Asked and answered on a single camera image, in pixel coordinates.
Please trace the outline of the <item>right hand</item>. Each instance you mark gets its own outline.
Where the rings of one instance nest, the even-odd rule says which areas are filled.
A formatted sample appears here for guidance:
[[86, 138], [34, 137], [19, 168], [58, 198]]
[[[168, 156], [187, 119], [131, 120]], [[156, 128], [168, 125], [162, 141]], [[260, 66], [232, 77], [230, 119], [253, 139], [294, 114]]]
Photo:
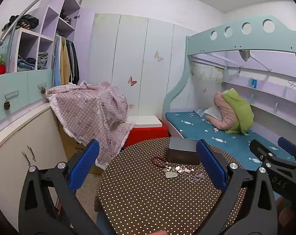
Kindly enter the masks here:
[[276, 210], [278, 215], [278, 222], [282, 228], [286, 228], [287, 225], [294, 218], [295, 213], [292, 210], [291, 201], [280, 196], [276, 200]]

